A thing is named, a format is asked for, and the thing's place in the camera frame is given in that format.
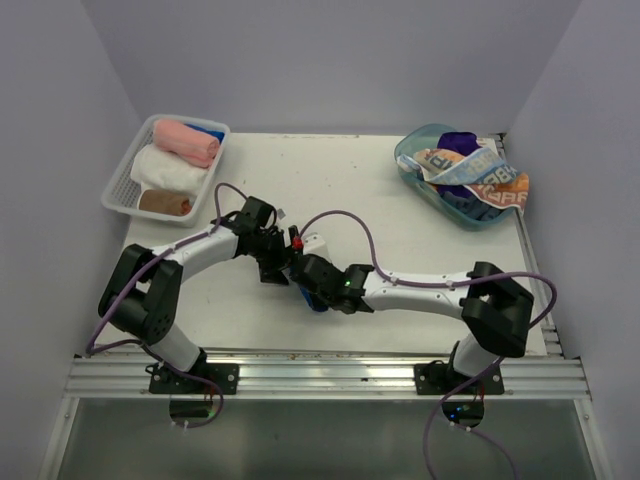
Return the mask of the royal blue towel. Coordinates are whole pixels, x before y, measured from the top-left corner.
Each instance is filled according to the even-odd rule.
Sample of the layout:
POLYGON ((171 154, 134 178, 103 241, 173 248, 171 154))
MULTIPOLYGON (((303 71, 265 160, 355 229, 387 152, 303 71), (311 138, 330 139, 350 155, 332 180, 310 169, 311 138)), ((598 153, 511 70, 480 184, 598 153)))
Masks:
POLYGON ((298 288, 305 302, 312 311, 323 313, 329 310, 329 306, 317 294, 310 292, 301 284, 298 284, 298 288))

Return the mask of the orange blue printed towel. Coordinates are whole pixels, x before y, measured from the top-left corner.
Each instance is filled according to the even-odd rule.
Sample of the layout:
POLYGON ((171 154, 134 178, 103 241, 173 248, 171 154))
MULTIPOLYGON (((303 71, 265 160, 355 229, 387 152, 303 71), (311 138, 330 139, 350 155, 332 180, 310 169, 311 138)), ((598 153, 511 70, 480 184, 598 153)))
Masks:
POLYGON ((507 164, 490 148, 479 148, 466 157, 444 149, 423 149, 412 156, 398 155, 396 164, 427 191, 438 193, 438 189, 460 187, 500 210, 523 211, 528 200, 528 175, 507 164))

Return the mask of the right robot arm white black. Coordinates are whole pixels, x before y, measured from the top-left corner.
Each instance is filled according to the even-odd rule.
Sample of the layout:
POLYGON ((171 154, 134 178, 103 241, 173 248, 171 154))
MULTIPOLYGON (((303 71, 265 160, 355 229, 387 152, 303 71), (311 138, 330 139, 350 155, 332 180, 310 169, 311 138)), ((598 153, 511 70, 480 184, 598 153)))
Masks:
POLYGON ((307 254, 292 267, 291 279, 314 301, 344 314, 402 310, 462 321, 469 334, 456 344, 445 369, 447 384, 457 392, 470 391, 497 359, 521 358, 526 351, 534 297, 488 262, 468 272, 402 279, 366 264, 341 271, 307 254))

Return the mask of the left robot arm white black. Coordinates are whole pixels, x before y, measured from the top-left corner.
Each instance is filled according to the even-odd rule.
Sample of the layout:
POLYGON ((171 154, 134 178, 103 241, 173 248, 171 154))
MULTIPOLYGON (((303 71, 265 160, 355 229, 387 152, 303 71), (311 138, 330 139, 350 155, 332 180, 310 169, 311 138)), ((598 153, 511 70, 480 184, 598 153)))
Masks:
POLYGON ((272 205, 250 196, 241 210, 174 244, 126 247, 98 313, 172 367, 172 379, 182 390, 197 392, 207 383, 208 369, 202 349, 176 324, 182 284, 210 267, 247 256, 257 262, 262 283, 287 285, 285 271, 300 245, 297 226, 281 226, 272 205))

